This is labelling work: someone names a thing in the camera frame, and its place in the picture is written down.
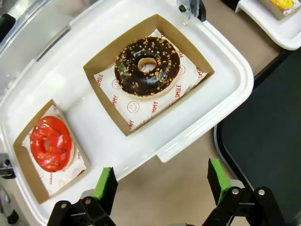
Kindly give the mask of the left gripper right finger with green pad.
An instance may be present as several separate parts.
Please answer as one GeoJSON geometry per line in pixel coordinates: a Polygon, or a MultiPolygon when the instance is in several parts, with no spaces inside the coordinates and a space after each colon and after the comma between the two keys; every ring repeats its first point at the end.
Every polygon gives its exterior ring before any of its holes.
{"type": "Polygon", "coordinates": [[[208,160],[207,179],[216,207],[206,219],[208,226],[229,226],[234,217],[245,217],[251,226],[284,226],[285,220],[272,191],[249,190],[239,180],[228,180],[219,159],[208,160]]]}

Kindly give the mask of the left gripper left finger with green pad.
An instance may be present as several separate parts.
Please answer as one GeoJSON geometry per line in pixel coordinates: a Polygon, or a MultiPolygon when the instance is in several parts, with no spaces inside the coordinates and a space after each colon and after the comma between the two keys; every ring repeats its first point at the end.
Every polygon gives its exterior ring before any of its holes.
{"type": "Polygon", "coordinates": [[[110,218],[118,182],[112,167],[103,168],[91,196],[76,203],[58,201],[48,220],[49,226],[114,226],[110,218]]]}

